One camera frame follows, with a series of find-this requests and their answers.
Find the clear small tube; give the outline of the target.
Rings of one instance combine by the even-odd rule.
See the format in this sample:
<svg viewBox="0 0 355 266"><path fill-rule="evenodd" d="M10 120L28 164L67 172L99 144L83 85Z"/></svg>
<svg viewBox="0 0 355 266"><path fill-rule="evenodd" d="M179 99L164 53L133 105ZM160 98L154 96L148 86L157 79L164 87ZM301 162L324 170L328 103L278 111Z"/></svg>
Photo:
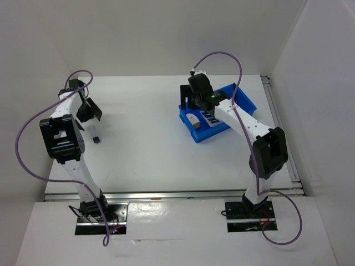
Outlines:
<svg viewBox="0 0 355 266"><path fill-rule="evenodd" d="M94 126L94 125L90 125L90 126L88 126L88 131L89 131L89 133L91 135L91 138L92 138L93 142L95 144L100 143L100 136L99 136L97 127Z"/></svg>

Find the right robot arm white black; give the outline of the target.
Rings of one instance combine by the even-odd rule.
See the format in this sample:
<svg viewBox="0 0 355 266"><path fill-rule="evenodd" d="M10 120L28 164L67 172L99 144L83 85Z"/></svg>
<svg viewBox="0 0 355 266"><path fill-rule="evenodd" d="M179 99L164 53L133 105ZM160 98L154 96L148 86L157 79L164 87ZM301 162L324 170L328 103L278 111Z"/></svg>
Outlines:
<svg viewBox="0 0 355 266"><path fill-rule="evenodd" d="M267 200L275 174L288 161L286 137L280 127L271 128L244 110L239 85L233 83L231 88L232 93L214 90L206 73L196 71L188 78L188 84L180 86L180 109L204 112L245 138L254 178L242 196L242 211L255 217Z"/></svg>

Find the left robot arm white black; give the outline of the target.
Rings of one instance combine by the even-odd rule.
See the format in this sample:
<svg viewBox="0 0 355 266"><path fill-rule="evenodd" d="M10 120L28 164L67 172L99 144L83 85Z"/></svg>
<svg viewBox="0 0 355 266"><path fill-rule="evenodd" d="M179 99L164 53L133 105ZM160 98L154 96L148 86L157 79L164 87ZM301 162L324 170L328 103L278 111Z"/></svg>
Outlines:
<svg viewBox="0 0 355 266"><path fill-rule="evenodd" d="M84 85L79 79L69 80L58 94L63 102L49 118L39 122L39 127L49 157L66 170L77 189L80 207L73 212L78 217L102 222L109 216L110 208L85 163L85 143L81 134L82 123L92 119L99 121L102 111L84 90L72 94Z"/></svg>

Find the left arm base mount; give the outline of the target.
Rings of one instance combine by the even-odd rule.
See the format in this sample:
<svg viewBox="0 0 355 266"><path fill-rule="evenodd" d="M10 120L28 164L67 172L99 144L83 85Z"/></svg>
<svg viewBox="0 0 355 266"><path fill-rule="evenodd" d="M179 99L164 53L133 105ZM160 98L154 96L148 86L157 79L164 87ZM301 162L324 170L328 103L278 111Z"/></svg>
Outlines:
<svg viewBox="0 0 355 266"><path fill-rule="evenodd" d="M92 216L83 214L79 208L69 205L69 209L76 215L77 222L75 228L76 236L105 235L106 227L102 218L95 219ZM108 204L106 221L111 235L126 234L128 203Z"/></svg>

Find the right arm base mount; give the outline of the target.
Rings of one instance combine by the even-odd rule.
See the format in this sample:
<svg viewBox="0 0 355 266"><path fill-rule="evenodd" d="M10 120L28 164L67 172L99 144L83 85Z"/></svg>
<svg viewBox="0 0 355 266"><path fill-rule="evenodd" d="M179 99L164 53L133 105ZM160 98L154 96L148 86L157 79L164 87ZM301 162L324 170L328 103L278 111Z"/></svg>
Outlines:
<svg viewBox="0 0 355 266"><path fill-rule="evenodd" d="M276 231L277 223L271 201L267 201L259 210L254 213L247 212L242 202L225 202L225 209L221 215L226 218L227 231L233 232L257 232Z"/></svg>

